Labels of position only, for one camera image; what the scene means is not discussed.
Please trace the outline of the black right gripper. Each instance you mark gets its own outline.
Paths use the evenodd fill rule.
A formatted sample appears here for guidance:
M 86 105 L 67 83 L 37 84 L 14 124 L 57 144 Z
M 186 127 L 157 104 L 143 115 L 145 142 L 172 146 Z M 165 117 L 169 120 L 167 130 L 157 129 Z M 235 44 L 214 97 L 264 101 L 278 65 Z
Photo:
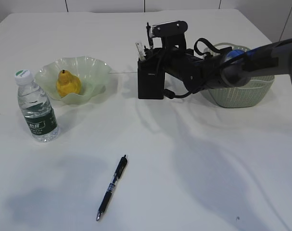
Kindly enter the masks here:
M 188 94 L 220 89 L 223 87 L 222 63 L 222 54 L 207 54 L 201 59 L 177 47 L 161 48 L 157 52 L 157 91 L 159 94 L 172 94 L 165 88 L 166 73 L 180 80 Z

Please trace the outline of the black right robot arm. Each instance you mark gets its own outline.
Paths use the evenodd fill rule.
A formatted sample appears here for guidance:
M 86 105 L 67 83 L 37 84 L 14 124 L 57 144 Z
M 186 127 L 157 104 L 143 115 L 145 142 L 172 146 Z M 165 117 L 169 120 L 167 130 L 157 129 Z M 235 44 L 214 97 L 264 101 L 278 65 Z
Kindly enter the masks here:
M 249 51 L 231 47 L 218 50 L 209 41 L 200 41 L 218 55 L 206 52 L 204 58 L 198 58 L 178 49 L 172 50 L 163 69 L 182 81 L 188 92 L 176 95 L 165 89 L 164 96 L 181 99 L 208 89 L 242 87 L 253 77 L 270 75 L 289 75 L 292 83 L 292 38 Z

